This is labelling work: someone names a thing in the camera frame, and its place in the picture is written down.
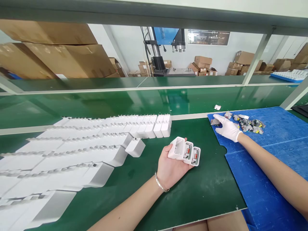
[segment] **silver bracelet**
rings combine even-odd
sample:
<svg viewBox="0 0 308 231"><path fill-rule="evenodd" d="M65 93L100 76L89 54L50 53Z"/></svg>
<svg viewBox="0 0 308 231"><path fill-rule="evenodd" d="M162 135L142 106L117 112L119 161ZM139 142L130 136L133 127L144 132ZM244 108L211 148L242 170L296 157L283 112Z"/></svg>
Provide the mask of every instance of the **silver bracelet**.
<svg viewBox="0 0 308 231"><path fill-rule="evenodd" d="M168 191L170 190L170 189L165 190L165 189L163 188L163 186L161 186L161 184L160 184L160 182L159 182L159 180L158 180L158 178L157 178L156 172L155 172L155 179L156 179L156 182L157 182L158 186L159 186L165 193L168 192Z"/></svg>

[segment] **pile of electronic parts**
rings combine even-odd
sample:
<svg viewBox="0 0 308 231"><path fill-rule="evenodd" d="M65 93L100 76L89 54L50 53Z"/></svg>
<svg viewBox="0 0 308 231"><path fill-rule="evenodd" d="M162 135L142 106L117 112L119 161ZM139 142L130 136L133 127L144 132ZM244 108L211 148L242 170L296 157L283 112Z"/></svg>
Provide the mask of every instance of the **pile of electronic parts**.
<svg viewBox="0 0 308 231"><path fill-rule="evenodd" d="M226 117L228 120L230 120L232 118L232 113L231 112L226 112L224 117ZM240 129L240 127L242 128L243 132L252 132L252 133L257 133L257 134L263 134L263 128L265 128L265 124L258 120L258 119L254 119L254 120L249 120L249 116L247 115L233 115L233 119L234 121L238 121L238 123L233 123L235 125L235 127L237 127L238 129ZM211 120L211 125L213 126L219 126L220 122L217 119L212 119Z"/></svg>

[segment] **white glove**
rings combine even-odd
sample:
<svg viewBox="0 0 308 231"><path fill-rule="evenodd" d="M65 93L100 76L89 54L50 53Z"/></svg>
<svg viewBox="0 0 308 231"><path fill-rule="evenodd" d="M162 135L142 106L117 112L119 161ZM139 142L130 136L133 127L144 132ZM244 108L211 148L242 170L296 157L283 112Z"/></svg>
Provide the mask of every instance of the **white glove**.
<svg viewBox="0 0 308 231"><path fill-rule="evenodd" d="M215 119L218 119L219 122L222 124L222 128L216 128L215 131L234 141L235 143L238 142L237 141L237 137L240 133L242 133L242 131L240 131L234 124L232 121L228 120L227 118L221 116L221 115L218 115L218 114L215 114L214 115L214 118Z"/></svg>

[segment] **blue anti-static mat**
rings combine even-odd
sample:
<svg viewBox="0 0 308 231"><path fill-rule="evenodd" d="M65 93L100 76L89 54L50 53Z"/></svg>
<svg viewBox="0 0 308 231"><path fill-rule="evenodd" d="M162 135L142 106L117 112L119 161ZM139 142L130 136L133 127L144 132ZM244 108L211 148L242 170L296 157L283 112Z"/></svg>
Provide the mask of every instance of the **blue anti-static mat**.
<svg viewBox="0 0 308 231"><path fill-rule="evenodd" d="M234 111L265 123L264 134L245 133L308 180L308 124L280 107ZM227 149L226 159L258 231L308 230L308 223L277 191L239 143L214 133Z"/></svg>

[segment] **warehouse window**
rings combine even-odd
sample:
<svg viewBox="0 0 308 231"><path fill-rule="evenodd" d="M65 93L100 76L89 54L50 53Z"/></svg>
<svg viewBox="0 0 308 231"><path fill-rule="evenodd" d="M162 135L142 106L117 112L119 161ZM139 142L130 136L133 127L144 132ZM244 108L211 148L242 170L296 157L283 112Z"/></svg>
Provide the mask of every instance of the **warehouse window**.
<svg viewBox="0 0 308 231"><path fill-rule="evenodd" d="M188 44L222 45L227 46L230 32L220 30L191 30L188 29Z"/></svg>

